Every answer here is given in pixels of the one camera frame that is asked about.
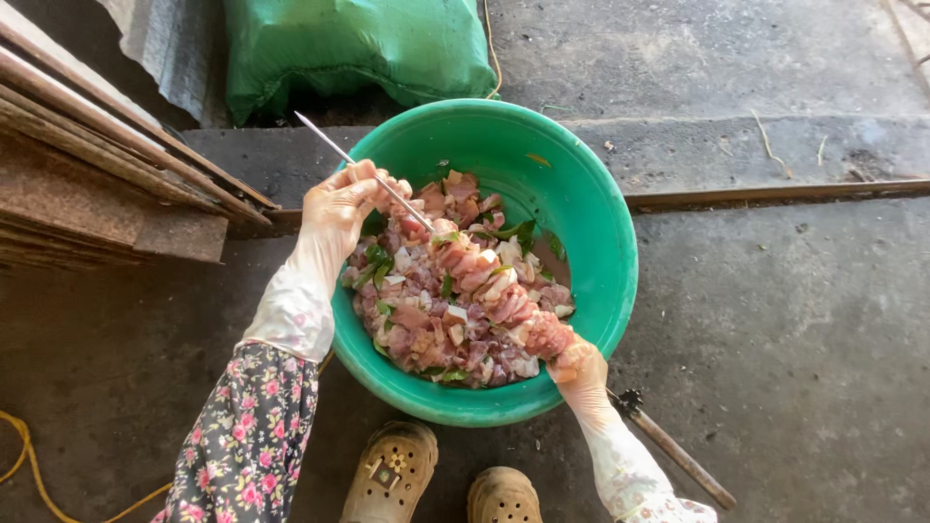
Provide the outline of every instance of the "green sack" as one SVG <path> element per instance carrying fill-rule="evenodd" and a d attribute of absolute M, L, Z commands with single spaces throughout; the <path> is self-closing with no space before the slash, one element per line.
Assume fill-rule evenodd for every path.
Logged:
<path fill-rule="evenodd" d="M 226 101 L 241 126 L 282 114 L 289 92 L 377 83 L 414 106 L 484 98 L 497 84 L 475 0 L 225 0 Z"/>

